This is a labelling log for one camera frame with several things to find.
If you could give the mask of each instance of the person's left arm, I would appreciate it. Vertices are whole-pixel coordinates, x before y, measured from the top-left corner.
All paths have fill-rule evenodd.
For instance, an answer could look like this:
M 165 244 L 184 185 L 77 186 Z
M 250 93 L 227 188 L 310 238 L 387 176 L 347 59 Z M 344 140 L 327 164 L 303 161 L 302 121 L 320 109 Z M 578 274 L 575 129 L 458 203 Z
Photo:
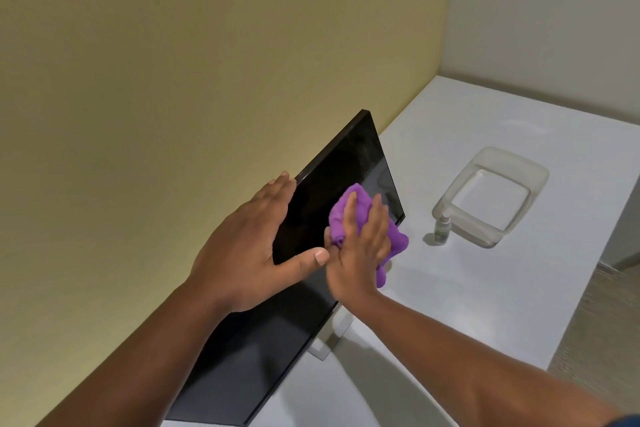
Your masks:
M 38 427 L 159 425 L 227 314 L 251 309 L 328 260 L 324 248 L 314 248 L 273 263 L 273 240 L 295 188 L 283 172 L 231 213 L 188 279 Z

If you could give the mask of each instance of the person's right arm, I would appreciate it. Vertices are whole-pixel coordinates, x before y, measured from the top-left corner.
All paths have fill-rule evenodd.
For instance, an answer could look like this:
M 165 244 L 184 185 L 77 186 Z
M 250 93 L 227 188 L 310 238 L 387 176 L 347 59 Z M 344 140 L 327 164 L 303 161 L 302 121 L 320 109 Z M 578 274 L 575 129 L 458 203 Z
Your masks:
M 388 253 L 382 224 L 388 222 L 388 211 L 379 196 L 374 198 L 369 223 L 358 236 L 355 204 L 354 193 L 344 212 L 342 249 L 326 244 L 332 294 L 377 334 L 461 427 L 604 427 L 620 417 L 614 407 L 578 386 L 509 358 L 378 292 L 375 269 Z M 378 225 L 367 229 L 374 223 Z

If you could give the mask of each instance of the person's left hand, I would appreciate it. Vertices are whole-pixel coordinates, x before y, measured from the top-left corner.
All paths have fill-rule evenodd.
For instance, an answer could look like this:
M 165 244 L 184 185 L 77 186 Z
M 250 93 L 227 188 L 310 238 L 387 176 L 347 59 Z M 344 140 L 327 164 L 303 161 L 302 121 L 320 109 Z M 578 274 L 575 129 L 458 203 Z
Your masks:
M 227 312 L 239 312 L 324 265 L 329 259 L 324 248 L 312 248 L 280 265 L 273 263 L 273 240 L 295 190 L 296 180 L 283 172 L 227 216 L 198 253 L 187 281 L 204 287 Z

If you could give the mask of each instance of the dark blue sleeve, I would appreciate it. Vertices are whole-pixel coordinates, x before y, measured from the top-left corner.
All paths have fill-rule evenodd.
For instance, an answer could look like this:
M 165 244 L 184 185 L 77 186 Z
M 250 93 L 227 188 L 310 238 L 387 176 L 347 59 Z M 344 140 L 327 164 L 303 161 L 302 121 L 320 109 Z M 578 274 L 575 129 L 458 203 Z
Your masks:
M 640 427 L 640 415 L 629 415 L 620 420 L 613 421 L 607 427 Z

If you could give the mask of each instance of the floor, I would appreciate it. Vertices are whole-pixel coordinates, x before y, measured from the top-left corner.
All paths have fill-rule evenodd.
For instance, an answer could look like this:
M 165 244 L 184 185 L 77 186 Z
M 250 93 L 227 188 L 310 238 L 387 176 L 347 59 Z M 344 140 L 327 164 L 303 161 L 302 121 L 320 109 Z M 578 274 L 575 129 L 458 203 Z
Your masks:
M 640 266 L 598 266 L 549 372 L 640 412 Z

